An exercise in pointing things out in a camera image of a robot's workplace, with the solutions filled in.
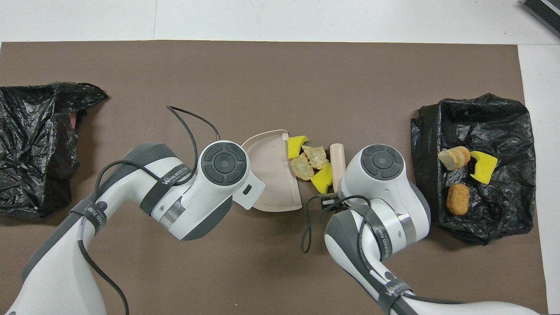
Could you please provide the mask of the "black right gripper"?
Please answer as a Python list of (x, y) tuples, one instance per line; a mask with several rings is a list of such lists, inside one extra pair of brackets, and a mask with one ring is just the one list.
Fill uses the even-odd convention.
[(339, 195), (319, 195), (321, 203), (321, 212), (319, 215), (325, 213), (340, 213), (347, 209), (345, 202), (340, 201)]

